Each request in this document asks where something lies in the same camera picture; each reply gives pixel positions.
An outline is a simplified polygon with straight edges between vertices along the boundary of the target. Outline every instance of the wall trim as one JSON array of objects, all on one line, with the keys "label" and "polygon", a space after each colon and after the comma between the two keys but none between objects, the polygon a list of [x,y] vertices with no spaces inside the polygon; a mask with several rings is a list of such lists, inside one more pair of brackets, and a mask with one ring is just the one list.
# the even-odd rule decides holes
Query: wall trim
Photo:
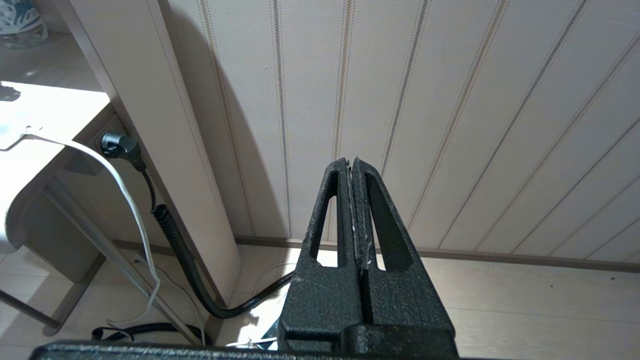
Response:
[{"label": "wall trim", "polygon": [[[285,247],[299,249],[302,240],[284,238],[264,238],[260,236],[236,236],[238,245],[255,245],[268,247]],[[334,242],[321,241],[320,250],[336,250],[337,244]],[[615,263],[612,261],[571,259],[571,258],[549,258],[546,256],[533,255],[509,255],[485,253],[479,254],[471,251],[442,250],[442,249],[417,249],[418,254],[424,258],[453,259],[487,261],[490,263],[509,263],[523,265],[556,266],[563,268],[578,268],[588,270],[603,270],[616,272],[640,273],[640,264]]]},{"label": "wall trim", "polygon": [[[113,240],[113,245],[116,245],[118,249],[135,250],[135,251],[138,251],[141,255],[145,254],[145,248],[142,245],[142,243],[138,243],[135,241],[115,239]],[[154,245],[154,244],[149,244],[149,245],[150,245],[152,254],[169,255],[169,256],[175,257],[175,252],[170,247],[162,246],[162,245]]]}]

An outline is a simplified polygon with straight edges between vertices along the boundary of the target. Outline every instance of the desk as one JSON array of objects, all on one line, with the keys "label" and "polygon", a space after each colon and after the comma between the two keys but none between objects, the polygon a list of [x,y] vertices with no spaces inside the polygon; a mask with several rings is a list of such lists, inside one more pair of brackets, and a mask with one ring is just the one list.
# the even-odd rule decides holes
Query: desk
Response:
[{"label": "desk", "polygon": [[[96,139],[104,132],[110,122],[117,121],[113,107],[106,94],[85,90],[72,90],[39,85],[25,85],[3,81],[3,86],[9,86],[20,92],[20,97],[12,102],[0,102],[0,113],[18,113],[29,119],[32,126],[43,127],[43,131],[60,138],[73,138],[80,143],[95,147]],[[9,294],[0,292],[0,300],[16,307],[36,320],[45,324],[45,335],[55,334],[63,325],[67,316],[80,299],[104,258],[104,254],[118,269],[148,296],[151,285],[142,275],[131,266],[118,249],[112,244],[102,231],[84,213],[81,207],[70,196],[69,191],[55,178],[55,174],[76,155],[75,150],[64,148],[62,145],[49,143],[25,136],[7,151],[0,151],[0,209],[4,214],[0,227],[0,252],[13,252],[19,247],[27,245],[35,248],[36,252],[44,256],[56,269],[67,276],[76,273],[76,278],[70,277],[75,285],[54,314],[49,317],[27,304],[20,303]],[[87,241],[74,241],[56,238],[51,241],[34,243],[29,241],[29,231],[25,228],[22,216],[28,204],[40,192],[58,208],[80,232],[86,236],[94,247],[86,248]],[[86,272],[78,277],[77,266],[70,270],[69,265],[85,264]],[[199,341],[187,329],[166,302],[156,297],[156,308],[189,341],[194,344]]]}]

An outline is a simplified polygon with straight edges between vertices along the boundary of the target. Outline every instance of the white cable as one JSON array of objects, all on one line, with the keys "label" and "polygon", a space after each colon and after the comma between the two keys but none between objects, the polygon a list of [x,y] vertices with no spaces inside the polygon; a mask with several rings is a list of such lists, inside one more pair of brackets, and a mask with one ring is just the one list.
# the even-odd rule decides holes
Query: white cable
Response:
[{"label": "white cable", "polygon": [[100,154],[98,154],[97,152],[91,150],[90,148],[82,145],[81,143],[77,143],[77,142],[75,142],[73,140],[58,139],[55,136],[44,135],[40,131],[36,130],[35,128],[33,128],[31,126],[27,126],[26,134],[34,135],[37,138],[40,138],[40,139],[43,139],[43,140],[47,140],[47,141],[50,141],[50,142],[54,142],[54,143],[58,143],[60,145],[73,147],[74,149],[82,151],[83,153],[91,156],[92,158],[96,159],[100,164],[102,164],[109,171],[109,173],[113,176],[113,179],[115,179],[116,183],[118,183],[118,186],[120,187],[120,191],[122,192],[122,195],[124,195],[125,199],[129,203],[129,207],[131,208],[131,211],[133,212],[133,217],[136,219],[136,223],[138,224],[138,229],[140,229],[140,236],[142,237],[142,244],[145,247],[145,254],[147,255],[147,263],[149,265],[149,272],[151,273],[151,277],[154,278],[154,280],[156,282],[156,285],[154,286],[154,289],[151,291],[151,294],[149,295],[149,300],[147,302],[147,306],[145,308],[145,311],[142,314],[140,314],[140,316],[138,316],[135,319],[124,320],[124,321],[120,321],[120,322],[112,322],[111,320],[106,320],[106,322],[109,324],[109,326],[121,327],[121,325],[119,325],[119,324],[125,324],[125,323],[131,323],[131,322],[140,321],[142,318],[144,318],[148,314],[148,312],[151,309],[151,305],[153,304],[154,299],[156,298],[157,292],[160,289],[160,278],[158,277],[158,275],[156,273],[156,267],[154,265],[154,259],[151,256],[151,246],[149,245],[149,239],[147,238],[147,230],[145,229],[145,224],[142,222],[142,216],[140,216],[140,212],[138,211],[138,207],[136,206],[136,203],[133,201],[133,198],[131,197],[131,194],[129,193],[129,190],[127,189],[127,185],[125,185],[125,183],[124,183],[124,180],[122,179],[122,177],[120,176],[118,171],[115,169],[115,167],[113,167],[113,165],[110,164],[109,161],[107,161],[107,159],[103,158]]},{"label": "white cable", "polygon": [[[147,260],[143,259],[138,254],[136,254],[134,260],[140,261],[141,263],[147,263]],[[187,299],[189,299],[189,303],[191,303],[191,309],[193,310],[193,314],[195,315],[196,319],[198,320],[198,326],[200,327],[200,340],[202,340],[202,345],[206,346],[207,342],[205,341],[205,337],[204,337],[204,319],[202,318],[202,314],[199,312],[198,307],[196,306],[196,302],[193,300],[191,295],[189,295],[189,293],[182,286],[180,286],[175,281],[173,281],[171,279],[171,277],[169,277],[169,275],[164,270],[162,270],[162,268],[160,266],[156,266],[156,270],[159,271],[160,274],[163,274],[164,277],[172,285],[174,285],[176,288],[178,288],[178,290],[180,290],[180,292],[183,293],[184,296],[187,297]]]},{"label": "white cable", "polygon": [[262,279],[264,278],[265,275],[267,275],[270,271],[272,271],[273,269],[277,268],[278,266],[286,266],[286,265],[297,265],[297,264],[296,263],[279,263],[279,264],[271,265],[258,278],[258,281],[255,283],[255,287],[253,288],[253,294],[255,295],[255,294],[258,293],[258,286],[260,286],[260,282],[262,281]]},{"label": "white cable", "polygon": [[259,339],[259,340],[250,340],[250,341],[242,341],[240,343],[231,343],[231,344],[226,344],[225,347],[238,347],[240,345],[249,345],[249,344],[259,344],[259,343],[268,343],[270,341],[276,341],[278,338],[266,338],[266,339]]}]

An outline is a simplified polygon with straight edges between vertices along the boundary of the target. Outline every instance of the black corrugated hose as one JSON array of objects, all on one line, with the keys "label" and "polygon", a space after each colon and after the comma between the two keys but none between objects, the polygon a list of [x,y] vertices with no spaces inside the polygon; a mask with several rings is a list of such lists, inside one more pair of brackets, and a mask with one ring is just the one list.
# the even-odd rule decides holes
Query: black corrugated hose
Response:
[{"label": "black corrugated hose", "polygon": [[[191,330],[191,332],[193,333],[193,335],[196,338],[200,339],[200,337],[201,337],[200,329],[198,329],[197,327],[195,327],[193,325],[188,325],[188,324],[187,324],[187,327],[189,327],[189,330]],[[143,324],[143,325],[137,325],[137,326],[128,327],[128,328],[122,329],[122,330],[123,330],[123,332],[116,332],[116,333],[112,334],[111,336],[108,336],[105,340],[106,341],[117,341],[117,340],[126,338],[127,335],[131,336],[131,338],[133,339],[133,335],[143,334],[145,332],[156,332],[156,331],[177,332],[178,331],[169,322],[146,323],[146,324]],[[207,344],[207,346],[211,346],[212,345],[211,337],[206,332],[204,333],[204,341],[205,341],[205,344]]]},{"label": "black corrugated hose", "polygon": [[164,236],[167,240],[169,240],[169,244],[175,252],[175,255],[178,257],[180,267],[182,267],[182,271],[187,277],[187,280],[189,281],[189,285],[191,285],[193,292],[196,294],[198,300],[200,300],[204,308],[216,318],[233,318],[255,308],[277,289],[281,288],[289,281],[291,281],[291,278],[293,277],[293,273],[291,272],[279,278],[273,284],[267,286],[266,289],[262,290],[256,296],[250,298],[239,306],[233,307],[231,309],[220,307],[215,303],[215,301],[213,301],[213,299],[209,295],[209,292],[207,291],[207,288],[205,288],[204,283],[200,278],[200,274],[198,273],[198,268],[193,261],[191,252],[189,251],[187,244],[184,242],[182,234],[180,234],[180,230],[178,229],[173,216],[169,212],[169,208],[167,208],[165,204],[158,205],[154,210],[154,217],[156,218],[157,223],[162,228]]}]

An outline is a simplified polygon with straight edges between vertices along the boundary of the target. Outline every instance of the laminate floor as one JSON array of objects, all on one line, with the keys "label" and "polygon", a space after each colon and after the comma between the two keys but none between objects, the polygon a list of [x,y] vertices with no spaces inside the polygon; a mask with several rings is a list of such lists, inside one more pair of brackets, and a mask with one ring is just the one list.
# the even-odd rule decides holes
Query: laminate floor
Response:
[{"label": "laminate floor", "polygon": [[[251,297],[291,271],[298,249],[239,245],[243,268],[233,304]],[[124,251],[128,258],[134,252]],[[156,264],[188,288],[171,256],[155,255]],[[320,251],[318,261],[335,266],[335,252]],[[549,266],[423,259],[451,320],[462,357],[503,359],[637,359],[640,354],[640,274],[554,268]],[[142,272],[143,265],[137,264]],[[51,313],[71,283],[25,248],[0,255],[0,289]],[[287,288],[251,313],[225,320],[217,345],[259,339],[280,314]],[[163,285],[161,293],[187,322],[196,319],[185,298]],[[104,319],[135,317],[145,299],[116,269],[105,263],[62,330],[42,336],[42,325],[0,304],[0,358],[26,359],[41,344],[87,340]],[[153,310],[142,323],[163,321]],[[178,334],[147,334],[141,341],[180,343]]]}]

